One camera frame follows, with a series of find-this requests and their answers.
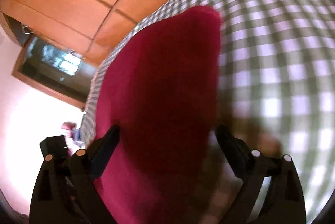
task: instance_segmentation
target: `white wall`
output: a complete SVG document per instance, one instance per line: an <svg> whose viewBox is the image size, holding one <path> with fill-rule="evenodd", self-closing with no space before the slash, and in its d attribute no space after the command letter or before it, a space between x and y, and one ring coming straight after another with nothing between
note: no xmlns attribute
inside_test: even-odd
<svg viewBox="0 0 335 224"><path fill-rule="evenodd" d="M0 189L14 210L29 214L39 143L60 135L63 122L80 122L81 112L11 76L20 50L0 27Z"/></svg>

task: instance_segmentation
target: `wooden window frame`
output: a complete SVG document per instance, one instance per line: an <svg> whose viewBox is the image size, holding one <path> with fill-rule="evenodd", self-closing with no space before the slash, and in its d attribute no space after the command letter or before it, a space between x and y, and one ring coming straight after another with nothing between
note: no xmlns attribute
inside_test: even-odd
<svg viewBox="0 0 335 224"><path fill-rule="evenodd" d="M19 56L16 59L13 71L12 71L12 76L17 78L18 80L22 81L23 83L29 85L30 87L33 87L37 90L39 90L40 92L43 92L49 96L52 96L53 98L56 98L60 101L63 101L65 103L68 103L74 107L77 107L79 109L84 109L86 103L78 101L76 99L73 99L69 96L66 96L60 92L57 92L47 86L44 86L43 84L31 79L30 77L27 77L26 75L22 74L21 72L19 72L20 69L20 65L26 55L26 51L27 48L29 47L30 43L32 42L32 40L34 39L36 35L35 34L31 34L30 38L27 40L27 43L25 44L25 46L21 49L21 52L19 54Z"/></svg>

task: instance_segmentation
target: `red garment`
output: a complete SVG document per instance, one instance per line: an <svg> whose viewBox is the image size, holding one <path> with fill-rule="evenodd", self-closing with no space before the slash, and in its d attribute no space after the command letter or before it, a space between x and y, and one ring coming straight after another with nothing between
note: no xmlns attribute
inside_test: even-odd
<svg viewBox="0 0 335 224"><path fill-rule="evenodd" d="M96 138L120 142L95 187L118 224L172 224L185 213L216 110L220 16L192 7L138 32L109 66Z"/></svg>

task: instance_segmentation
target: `red cloth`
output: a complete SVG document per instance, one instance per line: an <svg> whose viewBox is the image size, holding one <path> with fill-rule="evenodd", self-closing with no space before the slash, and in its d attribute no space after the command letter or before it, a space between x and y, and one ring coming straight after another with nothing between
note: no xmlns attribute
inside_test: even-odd
<svg viewBox="0 0 335 224"><path fill-rule="evenodd" d="M120 142L95 187L118 224L171 224L185 212L216 110L220 16L192 7L138 32L109 66L96 138Z"/></svg>

